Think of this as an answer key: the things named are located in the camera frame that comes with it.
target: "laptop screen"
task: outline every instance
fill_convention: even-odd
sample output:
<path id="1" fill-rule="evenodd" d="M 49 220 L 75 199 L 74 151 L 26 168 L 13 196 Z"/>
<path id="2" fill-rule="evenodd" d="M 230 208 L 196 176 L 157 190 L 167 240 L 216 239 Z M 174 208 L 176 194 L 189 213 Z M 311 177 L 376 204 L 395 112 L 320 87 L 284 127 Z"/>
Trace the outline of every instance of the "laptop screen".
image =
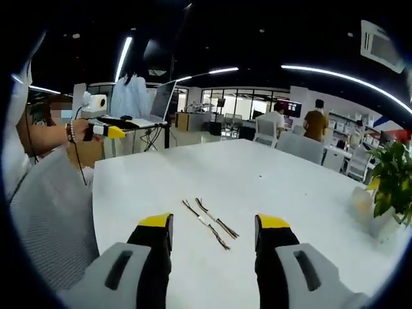
<path id="1" fill-rule="evenodd" d="M 176 81 L 174 80 L 157 87 L 156 96 L 154 97 L 152 110 L 150 112 L 151 115 L 160 117 L 163 121 L 165 120 L 175 85 Z"/>

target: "green leaves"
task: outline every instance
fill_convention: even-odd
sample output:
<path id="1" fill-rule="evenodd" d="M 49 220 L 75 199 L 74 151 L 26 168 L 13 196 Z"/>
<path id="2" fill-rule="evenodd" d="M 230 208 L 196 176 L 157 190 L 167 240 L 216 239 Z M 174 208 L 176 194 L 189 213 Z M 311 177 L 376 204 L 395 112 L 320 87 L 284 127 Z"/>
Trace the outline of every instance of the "green leaves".
<path id="1" fill-rule="evenodd" d="M 373 177 L 380 183 L 375 195 L 373 216 L 384 214 L 390 207 L 402 216 L 401 222 L 412 222 L 412 159 L 400 142 L 384 149 L 370 151 L 379 161 L 373 170 Z"/>

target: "person in orange shirt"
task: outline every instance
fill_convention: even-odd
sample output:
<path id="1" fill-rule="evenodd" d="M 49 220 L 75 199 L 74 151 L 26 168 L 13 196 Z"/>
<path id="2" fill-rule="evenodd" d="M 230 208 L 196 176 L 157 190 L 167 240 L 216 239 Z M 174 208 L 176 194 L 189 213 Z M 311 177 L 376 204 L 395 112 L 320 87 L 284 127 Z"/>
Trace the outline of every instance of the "person in orange shirt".
<path id="1" fill-rule="evenodd" d="M 306 130 L 304 133 L 305 137 L 318 142 L 323 141 L 325 129 L 328 127 L 328 120 L 324 115 L 323 105 L 323 100 L 317 99 L 315 101 L 315 109 L 306 114 L 303 122 L 303 127 Z"/>

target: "bracelet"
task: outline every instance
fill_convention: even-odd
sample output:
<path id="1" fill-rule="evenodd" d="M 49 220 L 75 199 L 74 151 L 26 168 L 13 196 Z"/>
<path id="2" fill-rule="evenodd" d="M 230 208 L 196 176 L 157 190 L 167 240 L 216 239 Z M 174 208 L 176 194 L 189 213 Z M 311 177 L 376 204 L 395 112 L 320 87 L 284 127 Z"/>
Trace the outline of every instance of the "bracelet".
<path id="1" fill-rule="evenodd" d="M 70 120 L 68 124 L 66 124 L 66 136 L 67 140 L 71 142 L 72 144 L 76 144 L 76 136 L 75 136 L 75 130 L 73 128 L 73 121 Z"/>

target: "laptop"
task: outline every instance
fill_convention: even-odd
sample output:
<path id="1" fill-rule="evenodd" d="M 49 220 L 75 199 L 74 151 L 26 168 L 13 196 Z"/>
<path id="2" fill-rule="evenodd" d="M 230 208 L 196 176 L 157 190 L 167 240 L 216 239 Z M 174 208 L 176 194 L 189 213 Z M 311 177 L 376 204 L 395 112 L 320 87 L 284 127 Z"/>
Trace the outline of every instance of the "laptop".
<path id="1" fill-rule="evenodd" d="M 167 82 L 157 87 L 156 96 L 154 97 L 150 116 L 147 118 L 134 118 L 132 122 L 139 127 L 153 127 L 155 125 L 164 125 L 167 111 L 173 96 L 176 81 Z"/>

